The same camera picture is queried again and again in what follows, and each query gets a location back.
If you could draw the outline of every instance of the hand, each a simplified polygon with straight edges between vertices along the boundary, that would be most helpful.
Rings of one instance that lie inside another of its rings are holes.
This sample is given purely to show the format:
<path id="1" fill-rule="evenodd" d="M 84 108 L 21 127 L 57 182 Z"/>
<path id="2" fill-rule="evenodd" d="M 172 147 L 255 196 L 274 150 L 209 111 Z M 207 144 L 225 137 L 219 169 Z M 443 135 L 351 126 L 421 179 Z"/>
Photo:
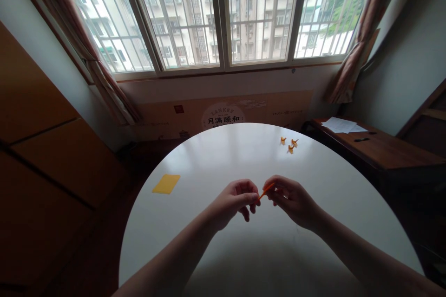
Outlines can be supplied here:
<path id="1" fill-rule="evenodd" d="M 299 182 L 274 175 L 266 180 L 263 189 L 273 182 L 274 186 L 266 192 L 268 199 L 282 208 L 296 224 L 313 230 L 319 223 L 323 210 Z"/>
<path id="2" fill-rule="evenodd" d="M 249 205 L 251 212 L 256 213 L 256 205 L 260 205 L 258 198 L 259 191 L 251 180 L 236 180 L 228 184 L 205 211 L 210 216 L 212 224 L 215 224 L 218 230 L 222 230 L 237 211 L 243 215 L 245 221 L 249 222 L 249 211 L 246 206 Z"/>

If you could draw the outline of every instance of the cabinet door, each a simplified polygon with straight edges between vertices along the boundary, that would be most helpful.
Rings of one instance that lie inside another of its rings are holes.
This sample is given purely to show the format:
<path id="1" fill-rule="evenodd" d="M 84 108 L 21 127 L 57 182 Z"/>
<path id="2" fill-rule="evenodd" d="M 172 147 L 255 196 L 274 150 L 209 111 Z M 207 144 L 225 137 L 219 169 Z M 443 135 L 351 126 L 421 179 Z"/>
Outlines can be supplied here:
<path id="1" fill-rule="evenodd" d="M 83 119 L 12 149 L 93 207 L 98 207 L 125 175 L 121 163 Z"/>
<path id="2" fill-rule="evenodd" d="M 1 22 L 0 40 L 0 139 L 13 143 L 79 117 Z"/>
<path id="3" fill-rule="evenodd" d="M 31 285 L 92 211 L 0 152 L 0 282 Z"/>

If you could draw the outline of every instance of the white wall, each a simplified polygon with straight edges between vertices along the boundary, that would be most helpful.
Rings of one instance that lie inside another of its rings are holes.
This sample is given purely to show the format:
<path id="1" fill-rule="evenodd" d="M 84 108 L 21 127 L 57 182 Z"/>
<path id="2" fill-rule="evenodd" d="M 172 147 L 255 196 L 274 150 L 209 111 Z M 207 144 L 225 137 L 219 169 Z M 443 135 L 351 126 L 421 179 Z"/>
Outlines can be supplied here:
<path id="1" fill-rule="evenodd" d="M 326 103 L 322 96 L 340 66 L 302 67 L 296 68 L 295 73 L 290 69 L 159 79 L 121 83 L 119 86 L 136 104 L 313 90 L 308 112 L 308 117 L 313 118 L 336 114 L 339 105 Z"/>
<path id="2" fill-rule="evenodd" d="M 362 73 L 346 115 L 395 135 L 446 78 L 445 0 L 416 0 L 376 65 Z"/>
<path id="3" fill-rule="evenodd" d="M 110 149 L 116 151 L 130 141 L 30 0 L 0 0 L 0 21 Z"/>

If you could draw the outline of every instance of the table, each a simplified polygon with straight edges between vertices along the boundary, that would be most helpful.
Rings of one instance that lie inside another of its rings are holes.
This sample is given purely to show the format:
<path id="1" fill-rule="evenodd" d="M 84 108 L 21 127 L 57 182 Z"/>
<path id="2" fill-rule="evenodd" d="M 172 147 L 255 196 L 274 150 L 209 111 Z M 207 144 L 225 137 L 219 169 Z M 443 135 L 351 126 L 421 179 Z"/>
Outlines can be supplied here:
<path id="1" fill-rule="evenodd" d="M 280 137 L 286 137 L 286 146 Z M 294 153 L 290 139 L 299 139 Z M 164 174 L 181 175 L 170 195 L 152 193 Z M 241 123 L 202 132 L 170 152 L 135 201 L 125 229 L 119 285 L 151 260 L 231 181 L 261 188 L 281 174 L 298 180 L 329 214 L 423 274 L 402 226 L 375 188 L 317 141 L 273 125 Z M 330 248 L 262 199 L 246 223 L 237 214 L 217 233 L 186 296 L 357 296 L 362 287 Z"/>
<path id="2" fill-rule="evenodd" d="M 368 132 L 334 133 L 322 125 L 328 118 L 315 118 L 304 123 L 302 133 L 313 136 L 307 131 L 308 127 L 314 128 L 318 140 L 356 166 L 383 193 L 446 181 L 446 159 L 362 122 L 346 119 Z"/>

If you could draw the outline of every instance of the white round table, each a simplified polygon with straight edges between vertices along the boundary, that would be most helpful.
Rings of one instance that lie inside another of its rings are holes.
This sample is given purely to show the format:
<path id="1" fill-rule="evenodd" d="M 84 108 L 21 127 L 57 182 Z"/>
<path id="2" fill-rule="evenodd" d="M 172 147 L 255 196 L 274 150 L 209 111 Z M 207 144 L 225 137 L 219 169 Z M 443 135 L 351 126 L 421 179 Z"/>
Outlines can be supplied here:
<path id="1" fill-rule="evenodd" d="M 286 145 L 280 137 L 286 137 Z M 299 139 L 294 153 L 290 139 Z M 172 193 L 152 193 L 164 174 L 179 174 Z M 299 181 L 329 214 L 423 274 L 394 213 L 346 160 L 317 141 L 273 125 L 240 123 L 204 131 L 170 152 L 133 205 L 121 249 L 119 286 L 162 250 L 231 181 L 261 191 L 280 174 Z M 266 197 L 246 223 L 237 214 L 217 233 L 195 269 L 187 296 L 357 296 L 361 285 L 314 233 Z"/>

